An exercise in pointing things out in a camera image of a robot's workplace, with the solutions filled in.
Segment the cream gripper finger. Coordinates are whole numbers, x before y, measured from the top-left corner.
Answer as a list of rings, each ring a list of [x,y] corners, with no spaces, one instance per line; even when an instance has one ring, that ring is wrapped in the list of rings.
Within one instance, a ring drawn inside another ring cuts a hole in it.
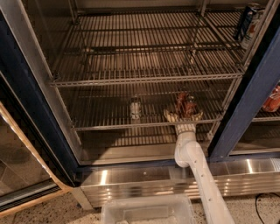
[[[175,123],[179,120],[177,114],[174,114],[167,109],[164,110],[164,117],[169,123]]]
[[[200,121],[203,117],[204,112],[201,110],[199,113],[191,116],[193,121]]]

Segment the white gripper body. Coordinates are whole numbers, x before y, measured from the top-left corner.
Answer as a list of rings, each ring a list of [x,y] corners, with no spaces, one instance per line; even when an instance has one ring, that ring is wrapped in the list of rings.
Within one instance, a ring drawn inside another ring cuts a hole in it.
[[[180,135],[185,132],[196,132],[196,124],[195,123],[181,123],[175,126],[176,134]]]

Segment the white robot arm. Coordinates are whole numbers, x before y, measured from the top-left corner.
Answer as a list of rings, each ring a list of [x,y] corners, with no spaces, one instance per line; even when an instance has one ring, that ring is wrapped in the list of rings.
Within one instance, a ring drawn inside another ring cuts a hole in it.
[[[196,139],[195,122],[201,119],[202,113],[193,115],[190,122],[185,122],[179,118],[178,114],[165,109],[164,117],[168,123],[174,125],[177,134],[174,151],[175,162],[182,168],[191,168],[199,188],[207,224],[235,224],[227,204],[215,184],[201,145]]]

